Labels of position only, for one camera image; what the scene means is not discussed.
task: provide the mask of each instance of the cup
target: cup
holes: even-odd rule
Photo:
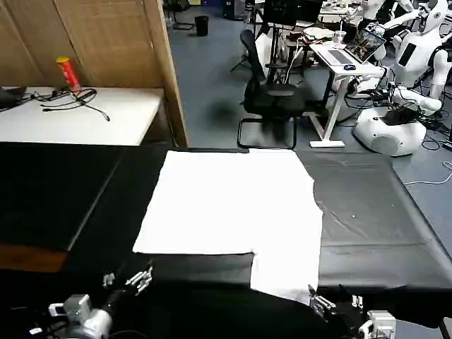
[[[344,30],[336,30],[334,32],[333,36],[333,42],[335,44],[342,44],[342,41],[344,40],[344,36],[347,34]]]

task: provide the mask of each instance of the computer mouse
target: computer mouse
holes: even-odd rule
[[[345,65],[344,69],[346,71],[354,71],[356,69],[356,66],[355,65]]]

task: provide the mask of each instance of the trash can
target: trash can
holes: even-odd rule
[[[196,35],[205,37],[209,34],[209,17],[195,16]]]

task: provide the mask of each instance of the red can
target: red can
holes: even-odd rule
[[[66,79],[66,83],[72,92],[80,92],[80,83],[78,82],[76,72],[73,71],[71,60],[67,56],[60,56],[59,58],[56,58],[56,63],[60,65],[64,78]]]

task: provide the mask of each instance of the wall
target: wall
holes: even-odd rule
[[[163,87],[187,144],[161,0],[0,0],[0,41],[0,85],[62,86],[68,56],[84,86]]]

